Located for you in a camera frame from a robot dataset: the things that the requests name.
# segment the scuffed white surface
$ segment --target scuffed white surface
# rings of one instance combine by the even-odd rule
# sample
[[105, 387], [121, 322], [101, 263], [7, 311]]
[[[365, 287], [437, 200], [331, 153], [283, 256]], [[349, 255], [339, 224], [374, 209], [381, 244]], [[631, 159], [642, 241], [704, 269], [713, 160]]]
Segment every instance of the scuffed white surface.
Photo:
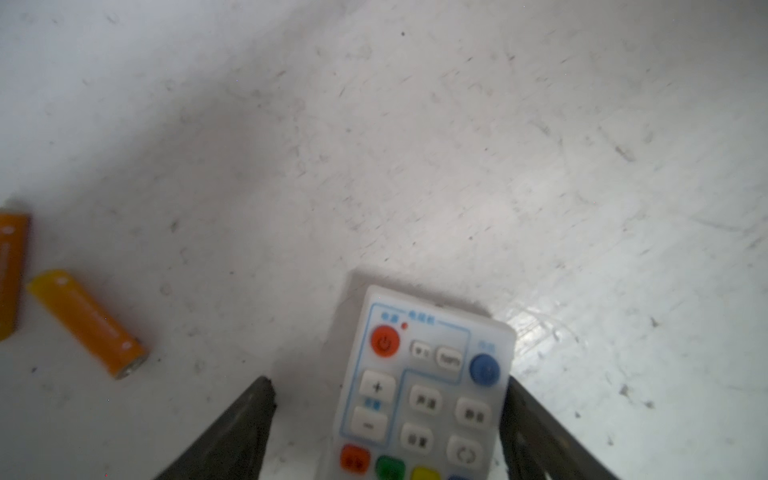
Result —
[[113, 382], [25, 298], [0, 477], [151, 478], [264, 373], [263, 477], [309, 478], [363, 268], [516, 326], [518, 378], [620, 477], [765, 478], [767, 27], [746, 1], [4, 2], [28, 272], [72, 269], [152, 356]]

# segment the round blue button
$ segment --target round blue button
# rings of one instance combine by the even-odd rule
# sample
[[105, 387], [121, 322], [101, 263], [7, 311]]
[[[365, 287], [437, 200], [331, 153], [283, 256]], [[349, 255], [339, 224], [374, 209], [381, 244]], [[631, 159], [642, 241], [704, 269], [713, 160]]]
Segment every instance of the round blue button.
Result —
[[469, 364], [469, 375], [478, 385], [494, 385], [501, 374], [502, 370], [499, 369], [498, 362], [487, 353], [476, 356]]

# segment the blue outline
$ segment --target blue outline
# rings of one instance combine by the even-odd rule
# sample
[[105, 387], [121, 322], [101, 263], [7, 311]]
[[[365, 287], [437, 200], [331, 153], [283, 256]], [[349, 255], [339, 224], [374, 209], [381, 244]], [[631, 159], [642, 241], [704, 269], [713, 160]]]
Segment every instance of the blue outline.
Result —
[[397, 396], [395, 398], [395, 403], [394, 403], [395, 408], [392, 410], [392, 418], [389, 420], [389, 424], [387, 425], [386, 440], [383, 444], [376, 443], [373, 440], [363, 439], [354, 435], [347, 435], [346, 433], [344, 433], [344, 427], [346, 425], [347, 414], [349, 413], [349, 404], [352, 402], [352, 394], [355, 392], [355, 383], [357, 382], [357, 372], [359, 371], [359, 367], [360, 367], [360, 358], [362, 357], [362, 349], [363, 347], [366, 346], [366, 339], [368, 338], [368, 327], [370, 326], [371, 318], [373, 317], [373, 309], [376, 308], [377, 306], [381, 306], [386, 309], [395, 310], [398, 313], [403, 313], [403, 314], [406, 313], [405, 310], [401, 310], [390, 305], [385, 305], [384, 303], [380, 303], [380, 302], [375, 302], [371, 305], [371, 308], [368, 311], [368, 319], [366, 320], [366, 329], [362, 333], [362, 342], [360, 342], [360, 350], [357, 352], [357, 361], [355, 362], [355, 372], [353, 373], [353, 376], [352, 376], [352, 384], [349, 386], [349, 393], [347, 394], [347, 397], [346, 397], [344, 414], [341, 419], [341, 425], [339, 426], [339, 436], [345, 439], [355, 439], [358, 442], [361, 442], [365, 445], [383, 447], [386, 449], [389, 447], [389, 442], [392, 440], [392, 430], [395, 424], [395, 418], [397, 417], [397, 411], [400, 408], [400, 397], [402, 396], [402, 386], [403, 386], [403, 383], [405, 382], [406, 374], [413, 373], [414, 375], [421, 376], [426, 379], [435, 380], [437, 382], [442, 382], [448, 385], [458, 385], [459, 383], [462, 382], [462, 377], [464, 376], [464, 370], [465, 370], [464, 367], [467, 365], [467, 354], [469, 353], [469, 345], [472, 343], [472, 332], [470, 332], [468, 328], [465, 328], [463, 326], [458, 326], [458, 325], [454, 325], [453, 323], [437, 320], [436, 323], [439, 325], [447, 326], [448, 328], [457, 329], [467, 334], [467, 341], [466, 341], [466, 344], [464, 345], [464, 362], [462, 364], [462, 369], [459, 370], [458, 372], [458, 378], [456, 379], [455, 382], [449, 382], [446, 379], [443, 379], [434, 375], [429, 375], [427, 373], [423, 373], [418, 370], [404, 369], [402, 371], [402, 375], [400, 376], [400, 384], [398, 385]]

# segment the orange battery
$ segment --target orange battery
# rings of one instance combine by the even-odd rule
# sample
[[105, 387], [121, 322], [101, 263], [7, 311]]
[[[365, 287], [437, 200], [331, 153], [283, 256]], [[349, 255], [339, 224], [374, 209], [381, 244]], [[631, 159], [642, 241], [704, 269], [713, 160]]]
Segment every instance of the orange battery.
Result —
[[0, 209], [0, 340], [16, 325], [28, 228], [29, 215]]
[[66, 326], [107, 371], [121, 379], [147, 359], [147, 351], [63, 270], [44, 272], [27, 290]]

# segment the remote control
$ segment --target remote control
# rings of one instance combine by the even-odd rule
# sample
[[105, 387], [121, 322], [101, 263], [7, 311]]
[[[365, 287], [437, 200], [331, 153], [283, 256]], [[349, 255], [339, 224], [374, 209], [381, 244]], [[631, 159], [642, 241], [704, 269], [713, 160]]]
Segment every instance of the remote control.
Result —
[[369, 287], [319, 478], [487, 478], [514, 351], [506, 323]]

